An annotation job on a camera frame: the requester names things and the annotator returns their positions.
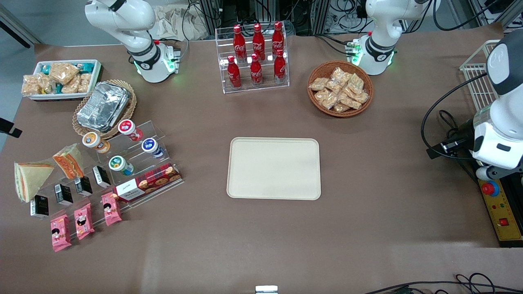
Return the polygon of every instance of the red emergency stop button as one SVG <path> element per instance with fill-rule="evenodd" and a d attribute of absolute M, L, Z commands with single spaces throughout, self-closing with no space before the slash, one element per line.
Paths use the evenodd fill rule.
<path fill-rule="evenodd" d="M 499 186 L 494 181 L 489 180 L 485 184 L 481 185 L 481 191 L 486 195 L 494 197 L 499 194 Z"/>
<path fill-rule="evenodd" d="M 499 219 L 499 225 L 502 226 L 502 227 L 508 225 L 508 220 L 507 219 Z"/>

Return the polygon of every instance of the pink wrapper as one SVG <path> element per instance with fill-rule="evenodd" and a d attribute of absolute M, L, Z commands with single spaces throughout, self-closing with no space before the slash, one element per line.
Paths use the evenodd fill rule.
<path fill-rule="evenodd" d="M 95 229 L 93 229 L 93 219 L 91 218 L 91 203 L 74 211 L 74 221 L 78 240 L 85 238 L 85 236 L 95 231 Z"/>
<path fill-rule="evenodd" d="M 117 221 L 121 221 L 120 206 L 118 205 L 118 195 L 113 192 L 102 195 L 101 202 L 104 205 L 105 223 L 112 225 Z"/>
<path fill-rule="evenodd" d="M 69 235 L 69 218 L 66 214 L 51 220 L 51 235 L 51 242 L 55 252 L 71 246 L 71 236 Z"/>

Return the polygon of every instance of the brown table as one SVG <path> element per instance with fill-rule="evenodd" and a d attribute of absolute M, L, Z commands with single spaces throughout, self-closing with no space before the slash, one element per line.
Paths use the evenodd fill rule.
<path fill-rule="evenodd" d="M 154 85 L 122 46 L 38 46 L 37 61 L 98 59 L 103 79 L 129 82 L 139 99 L 133 120 L 152 119 L 166 133 L 186 182 L 54 253 L 49 222 L 29 217 L 15 195 L 12 164 L 79 142 L 71 128 L 78 102 L 24 98 L 15 119 L 24 132 L 7 139 L 0 159 L 1 292 L 249 293 L 274 284 L 281 293 L 363 293 L 475 271 L 523 287 L 523 249 L 497 247 L 473 181 L 454 162 L 431 161 L 419 135 L 428 107 L 463 81 L 458 66 L 501 36 L 501 26 L 403 36 L 393 64 L 372 77 L 372 105 L 349 119 L 323 114 L 307 97 L 312 69 L 342 57 L 312 37 L 289 38 L 289 88 L 228 95 L 213 41 L 192 43 L 180 74 Z M 466 93 L 441 105 L 459 122 L 474 112 Z M 431 143 L 445 135 L 436 113 L 427 133 Z M 240 136 L 318 140 L 321 197 L 227 196 L 229 144 Z"/>

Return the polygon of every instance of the red bottle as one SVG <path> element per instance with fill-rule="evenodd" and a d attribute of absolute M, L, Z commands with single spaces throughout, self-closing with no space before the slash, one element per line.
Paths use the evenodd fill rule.
<path fill-rule="evenodd" d="M 234 39 L 232 45 L 234 46 L 234 53 L 238 63 L 247 62 L 247 50 L 245 49 L 245 39 L 242 36 L 242 28 L 239 25 L 233 27 Z"/>
<path fill-rule="evenodd" d="M 231 81 L 231 87 L 234 90 L 238 90 L 242 87 L 242 80 L 240 79 L 240 69 L 238 65 L 234 63 L 234 56 L 229 55 L 227 57 L 229 65 L 227 66 L 227 72 L 229 73 L 229 80 Z"/>
<path fill-rule="evenodd" d="M 274 82 L 283 84 L 285 82 L 285 59 L 283 59 L 283 49 L 276 51 L 274 60 Z"/>
<path fill-rule="evenodd" d="M 272 34 L 272 59 L 276 57 L 278 49 L 283 50 L 283 33 L 281 32 L 281 21 L 274 23 L 274 34 Z"/>
<path fill-rule="evenodd" d="M 251 63 L 251 81 L 253 82 L 253 87 L 257 88 L 263 83 L 262 65 L 258 61 L 256 53 L 251 54 L 251 57 L 253 59 Z"/>
<path fill-rule="evenodd" d="M 253 51 L 258 55 L 259 60 L 265 60 L 265 39 L 262 35 L 262 25 L 254 25 Z"/>

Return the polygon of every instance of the woven bowl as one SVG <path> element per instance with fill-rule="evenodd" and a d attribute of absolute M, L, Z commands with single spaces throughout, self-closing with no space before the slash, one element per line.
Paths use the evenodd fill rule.
<path fill-rule="evenodd" d="M 332 110 L 328 110 L 325 107 L 323 107 L 316 100 L 316 98 L 314 97 L 314 94 L 316 93 L 315 91 L 312 91 L 310 88 L 307 88 L 307 93 L 309 93 L 309 98 L 311 99 L 312 103 L 319 110 L 323 111 L 324 113 L 326 113 L 328 115 L 332 115 L 332 116 L 335 116 L 335 117 L 351 117 L 351 116 L 355 116 L 355 115 L 361 113 L 362 111 L 364 111 L 365 109 L 367 109 L 367 107 L 369 107 L 370 103 L 372 102 L 372 97 L 374 96 L 374 87 L 372 86 L 372 81 L 370 80 L 369 75 L 366 74 L 366 72 L 364 72 L 361 68 L 359 68 L 359 67 L 357 67 L 357 66 L 355 66 L 352 63 L 347 62 L 347 61 L 341 61 L 341 60 L 327 61 L 325 63 L 320 64 L 318 67 L 316 67 L 312 71 L 311 75 L 309 76 L 309 82 L 307 83 L 307 86 L 312 84 L 312 82 L 314 82 L 314 80 L 319 78 L 319 77 L 330 78 L 332 72 L 334 71 L 334 69 L 336 67 L 339 67 L 340 69 L 342 69 L 344 72 L 347 72 L 347 73 L 356 73 L 360 77 L 360 79 L 363 80 L 363 82 L 364 82 L 363 88 L 364 88 L 365 92 L 367 92 L 367 94 L 369 94 L 369 100 L 367 100 L 367 102 L 363 103 L 363 105 L 361 106 L 360 109 L 357 109 L 357 110 L 356 109 L 349 109 L 349 110 L 344 111 L 344 112 L 335 112 L 335 111 L 332 111 Z"/>
<path fill-rule="evenodd" d="M 120 120 L 117 123 L 115 123 L 115 126 L 112 129 L 110 129 L 107 133 L 100 133 L 96 130 L 93 130 L 90 128 L 85 128 L 85 127 L 81 126 L 78 123 L 78 119 L 76 117 L 78 115 L 78 112 L 80 111 L 80 109 L 82 107 L 84 107 L 84 105 L 87 103 L 87 101 L 91 97 L 91 93 L 89 93 L 89 95 L 87 95 L 87 97 L 85 97 L 82 100 L 82 102 L 80 102 L 80 104 L 76 107 L 76 110 L 74 111 L 74 114 L 73 114 L 73 129 L 80 136 L 83 136 L 89 132 L 95 132 L 98 135 L 100 135 L 100 137 L 104 140 L 110 139 L 118 134 L 118 125 L 120 124 L 120 122 L 123 121 L 124 119 L 130 119 L 132 117 L 132 114 L 134 113 L 134 109 L 136 108 L 136 95 L 134 94 L 134 90 L 131 87 L 131 85 L 129 85 L 128 83 L 121 81 L 121 80 L 108 80 L 107 83 L 111 83 L 113 85 L 117 85 L 117 86 L 127 89 L 131 93 L 131 99 L 129 100 L 126 108 L 123 110 L 123 114 L 122 114 Z"/>

